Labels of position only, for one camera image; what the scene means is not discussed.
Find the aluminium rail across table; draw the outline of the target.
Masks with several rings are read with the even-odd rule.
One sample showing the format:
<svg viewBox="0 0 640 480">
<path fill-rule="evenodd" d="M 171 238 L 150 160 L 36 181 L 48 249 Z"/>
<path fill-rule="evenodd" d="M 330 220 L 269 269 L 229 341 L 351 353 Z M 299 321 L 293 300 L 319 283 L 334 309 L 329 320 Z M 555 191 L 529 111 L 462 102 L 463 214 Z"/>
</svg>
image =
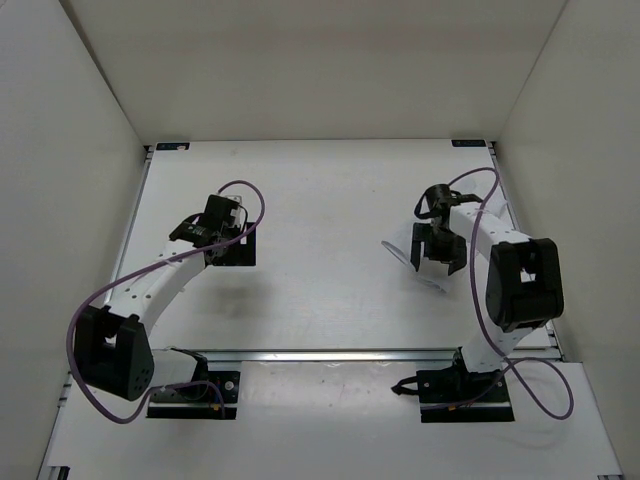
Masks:
<svg viewBox="0 0 640 480">
<path fill-rule="evenodd" d="M 452 349 L 196 350 L 212 362 L 450 362 Z"/>
</svg>

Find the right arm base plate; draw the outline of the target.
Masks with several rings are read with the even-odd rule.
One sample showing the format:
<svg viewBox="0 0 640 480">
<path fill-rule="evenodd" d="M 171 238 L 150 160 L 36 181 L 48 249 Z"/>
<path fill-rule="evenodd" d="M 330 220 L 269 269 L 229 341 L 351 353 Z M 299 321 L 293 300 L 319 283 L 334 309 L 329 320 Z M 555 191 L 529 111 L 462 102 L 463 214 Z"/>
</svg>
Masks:
<svg viewBox="0 0 640 480">
<path fill-rule="evenodd" d="M 417 396 L 423 424 L 509 423 L 515 420 L 508 387 L 498 371 L 464 373 L 457 367 L 418 370 L 391 387 Z"/>
</svg>

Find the right blue corner label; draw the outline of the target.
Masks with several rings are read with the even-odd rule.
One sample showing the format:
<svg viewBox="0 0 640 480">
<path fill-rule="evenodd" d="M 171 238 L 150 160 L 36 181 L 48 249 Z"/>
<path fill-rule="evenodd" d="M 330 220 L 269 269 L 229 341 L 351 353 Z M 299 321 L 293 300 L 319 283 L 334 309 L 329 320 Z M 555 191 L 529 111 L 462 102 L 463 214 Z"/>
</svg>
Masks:
<svg viewBox="0 0 640 480">
<path fill-rule="evenodd" d="M 452 139 L 454 148 L 485 148 L 486 142 L 483 139 Z"/>
</svg>

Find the blue corner label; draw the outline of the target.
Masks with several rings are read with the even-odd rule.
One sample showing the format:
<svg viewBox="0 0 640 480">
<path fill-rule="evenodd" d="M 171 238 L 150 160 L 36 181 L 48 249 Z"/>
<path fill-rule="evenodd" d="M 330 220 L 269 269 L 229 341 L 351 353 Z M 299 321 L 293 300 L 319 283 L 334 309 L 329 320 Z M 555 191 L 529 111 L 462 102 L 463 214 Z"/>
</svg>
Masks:
<svg viewBox="0 0 640 480">
<path fill-rule="evenodd" d="M 189 148 L 189 142 L 159 142 L 155 146 L 156 151 L 186 151 Z"/>
<path fill-rule="evenodd" d="M 485 148 L 486 142 L 483 139 L 452 139 L 454 148 Z"/>
</svg>

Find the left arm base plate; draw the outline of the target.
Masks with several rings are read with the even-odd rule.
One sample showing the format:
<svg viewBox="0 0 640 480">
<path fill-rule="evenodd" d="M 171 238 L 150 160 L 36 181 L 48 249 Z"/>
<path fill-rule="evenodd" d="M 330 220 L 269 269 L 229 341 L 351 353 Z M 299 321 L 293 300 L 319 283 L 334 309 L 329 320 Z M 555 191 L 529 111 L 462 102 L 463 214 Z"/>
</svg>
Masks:
<svg viewBox="0 0 640 480">
<path fill-rule="evenodd" d="M 211 364 L 193 351 L 183 350 L 196 362 L 192 381 L 199 385 L 165 389 L 154 393 L 148 403 L 149 419 L 235 420 L 240 393 L 239 364 Z"/>
</svg>

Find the white skirt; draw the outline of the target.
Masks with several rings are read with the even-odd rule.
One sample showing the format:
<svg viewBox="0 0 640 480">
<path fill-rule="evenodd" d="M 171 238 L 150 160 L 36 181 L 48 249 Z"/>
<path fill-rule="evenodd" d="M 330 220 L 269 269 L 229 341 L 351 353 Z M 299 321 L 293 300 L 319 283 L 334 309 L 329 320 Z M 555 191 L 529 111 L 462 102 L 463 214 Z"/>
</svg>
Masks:
<svg viewBox="0 0 640 480">
<path fill-rule="evenodd" d="M 456 183 L 459 187 L 465 190 L 463 193 L 472 193 L 478 194 L 481 193 L 481 188 L 477 185 L 476 181 L 473 178 L 466 178 L 457 180 Z M 488 211 L 491 214 L 497 215 L 501 219 L 507 219 L 507 200 L 504 197 L 504 194 L 501 191 L 501 187 L 498 187 L 497 192 L 494 193 L 492 199 L 488 202 Z M 393 237 L 393 241 L 381 241 L 381 245 L 397 260 L 400 261 L 401 264 L 406 266 L 412 272 L 412 275 L 416 278 L 416 280 L 429 288 L 436 289 L 437 291 L 449 293 L 452 288 L 454 288 L 454 284 L 456 280 L 454 280 L 453 273 L 451 275 L 448 274 L 449 266 L 448 264 L 442 264 L 437 261 L 428 260 L 426 257 L 422 257 L 420 260 L 420 266 L 416 267 L 411 262 L 411 251 L 412 247 L 409 245 L 410 242 L 410 233 L 407 230 L 409 227 L 412 227 L 412 222 L 405 222 L 400 230 Z"/>
</svg>

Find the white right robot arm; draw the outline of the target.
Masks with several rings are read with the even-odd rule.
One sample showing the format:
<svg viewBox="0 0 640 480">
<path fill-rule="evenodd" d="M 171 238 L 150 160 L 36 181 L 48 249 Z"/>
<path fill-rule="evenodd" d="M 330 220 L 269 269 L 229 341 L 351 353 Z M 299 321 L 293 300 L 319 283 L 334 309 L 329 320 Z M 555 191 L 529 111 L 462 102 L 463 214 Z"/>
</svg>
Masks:
<svg viewBox="0 0 640 480">
<path fill-rule="evenodd" d="M 453 275 L 471 265 L 475 253 L 488 262 L 480 333 L 460 348 L 462 365 L 448 376 L 449 391 L 471 400 L 484 388 L 482 374 L 501 368 L 520 341 L 564 310 L 558 249 L 534 239 L 480 207 L 475 194 L 446 184 L 429 187 L 414 208 L 409 261 L 419 270 L 438 262 Z"/>
</svg>

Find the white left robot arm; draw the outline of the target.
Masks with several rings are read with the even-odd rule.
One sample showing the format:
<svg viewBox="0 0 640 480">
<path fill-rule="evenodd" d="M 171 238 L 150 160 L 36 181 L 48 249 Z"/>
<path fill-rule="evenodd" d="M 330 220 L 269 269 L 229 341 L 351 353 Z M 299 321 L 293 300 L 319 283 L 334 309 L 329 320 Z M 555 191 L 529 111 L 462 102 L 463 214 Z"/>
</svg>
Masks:
<svg viewBox="0 0 640 480">
<path fill-rule="evenodd" d="M 239 196 L 211 195 L 202 213 L 187 217 L 169 234 L 157 269 L 127 281 L 105 306 L 83 310 L 73 354 L 86 384 L 128 401 L 150 388 L 173 384 L 188 398 L 206 392 L 209 373 L 204 357 L 177 347 L 152 350 L 149 334 L 174 298 L 205 268 L 256 264 L 254 233 L 220 249 L 181 256 L 233 240 L 250 226 L 246 218 Z"/>
</svg>

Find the left blue corner label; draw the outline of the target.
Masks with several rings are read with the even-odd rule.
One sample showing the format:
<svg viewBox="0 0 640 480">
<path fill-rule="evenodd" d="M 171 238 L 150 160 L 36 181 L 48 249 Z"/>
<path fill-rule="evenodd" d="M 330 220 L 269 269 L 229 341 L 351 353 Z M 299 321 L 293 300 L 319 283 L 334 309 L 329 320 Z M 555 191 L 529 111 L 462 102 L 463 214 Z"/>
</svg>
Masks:
<svg viewBox="0 0 640 480">
<path fill-rule="evenodd" d="M 186 151 L 189 148 L 189 142 L 159 142 L 155 146 L 156 151 Z"/>
</svg>

